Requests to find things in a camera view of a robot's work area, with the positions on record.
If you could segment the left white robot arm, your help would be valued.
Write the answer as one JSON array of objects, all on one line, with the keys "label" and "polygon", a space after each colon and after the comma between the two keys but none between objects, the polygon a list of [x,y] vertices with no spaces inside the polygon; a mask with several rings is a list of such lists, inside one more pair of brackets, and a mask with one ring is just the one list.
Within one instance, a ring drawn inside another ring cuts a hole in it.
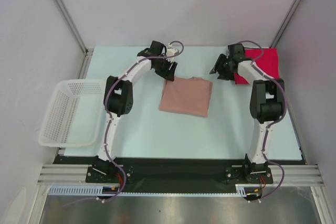
[{"label": "left white robot arm", "polygon": [[135,63],[119,76],[109,76],[103,106],[107,114],[106,129],[98,155],[92,169],[105,182],[112,181],[115,176],[126,178],[123,168],[114,161],[112,145],[121,120],[130,113],[133,107],[133,87],[150,70],[167,81],[174,81],[177,62],[174,58],[184,51],[180,41],[173,41],[167,46],[152,41],[150,47],[137,54]]}]

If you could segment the pink printed t shirt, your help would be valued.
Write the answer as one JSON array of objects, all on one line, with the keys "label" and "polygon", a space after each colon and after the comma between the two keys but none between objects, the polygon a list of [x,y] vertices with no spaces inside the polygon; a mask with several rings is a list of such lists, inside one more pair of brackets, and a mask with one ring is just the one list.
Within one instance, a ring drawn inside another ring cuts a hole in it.
[{"label": "pink printed t shirt", "polygon": [[165,81],[159,110],[208,117],[213,83],[199,77]]}]

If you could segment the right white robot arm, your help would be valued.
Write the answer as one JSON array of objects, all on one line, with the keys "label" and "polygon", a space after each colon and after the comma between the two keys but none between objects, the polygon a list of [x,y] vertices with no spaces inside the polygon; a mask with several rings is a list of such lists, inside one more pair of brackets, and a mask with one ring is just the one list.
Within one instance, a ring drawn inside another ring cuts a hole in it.
[{"label": "right white robot arm", "polygon": [[229,168],[228,179],[256,184],[262,178],[270,177],[268,147],[275,124],[287,113],[285,84],[265,73],[257,66],[256,59],[247,57],[242,42],[228,45],[227,53],[220,54],[210,71],[218,74],[220,80],[233,80],[237,74],[252,87],[249,110],[254,119],[254,131],[249,151],[239,170]]}]

